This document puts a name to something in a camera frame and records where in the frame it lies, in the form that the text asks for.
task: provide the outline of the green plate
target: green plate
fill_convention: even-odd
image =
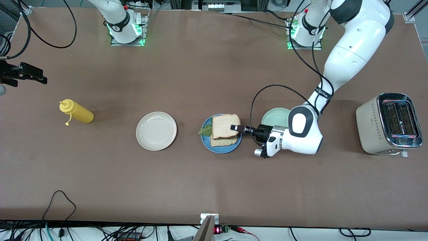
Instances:
[[[288,115],[290,110],[285,108],[272,109],[263,116],[262,124],[266,126],[281,126],[288,128]]]

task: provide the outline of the gray floor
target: gray floor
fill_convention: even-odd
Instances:
[[[87,0],[66,0],[69,6],[72,7],[94,7]],[[392,0],[391,9],[394,13],[404,13],[408,11],[416,2],[419,0]],[[65,6],[64,0],[24,0],[28,5],[40,6],[43,2],[44,7],[61,7]],[[306,3],[303,6],[309,4],[310,0],[306,0]],[[273,11],[294,11],[296,7],[300,4],[298,0],[292,0],[290,6],[287,8],[274,6],[271,2],[269,3],[269,9]],[[425,52],[425,56],[428,60],[428,7],[422,10],[416,16],[416,28],[419,33],[419,38],[421,39],[422,47]]]

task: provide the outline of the white bread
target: white bread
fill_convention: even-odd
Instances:
[[[212,147],[216,146],[230,146],[235,144],[238,141],[238,136],[233,136],[229,138],[217,138],[213,139],[213,136],[210,137],[210,144]]]
[[[231,130],[231,125],[240,125],[241,120],[236,114],[223,114],[213,116],[213,139],[217,138],[229,138],[237,136],[238,132]]]

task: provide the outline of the mustard bottle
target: mustard bottle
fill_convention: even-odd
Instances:
[[[88,124],[94,119],[94,114],[81,105],[77,104],[71,99],[65,99],[59,102],[59,109],[70,115],[70,119],[65,124],[68,126],[68,123],[71,121],[71,118],[74,118],[82,123]]]

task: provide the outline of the tabletop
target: tabletop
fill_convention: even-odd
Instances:
[[[19,81],[0,97],[1,219],[41,219],[61,189],[77,205],[72,220],[195,224],[200,213],[218,213],[220,222],[236,225],[428,229],[428,148],[406,159],[368,155],[355,121],[361,104],[400,92],[412,98],[428,130],[428,66],[414,25],[401,15],[321,116],[320,151],[262,159],[248,136],[235,151],[215,154],[198,131],[217,113],[237,114],[248,125],[251,100],[268,84],[313,92],[319,77],[287,49],[284,28],[216,12],[161,10],[144,47],[111,47],[97,9],[72,10],[78,30],[71,47],[55,49],[32,36],[9,61],[43,69],[48,84]],[[247,16],[283,24],[268,13]],[[35,8],[29,19],[55,45],[73,37],[66,8]],[[24,44],[26,27],[18,25],[11,54]],[[315,52],[321,67],[344,33],[332,19],[328,27],[323,50]],[[300,53],[312,59],[310,51]],[[94,121],[64,125],[64,99],[91,110]],[[265,90],[253,123],[269,109],[301,103],[286,89]],[[170,114],[178,126],[163,151],[136,140],[138,122],[153,111]],[[63,220],[71,211],[58,196],[47,218]]]

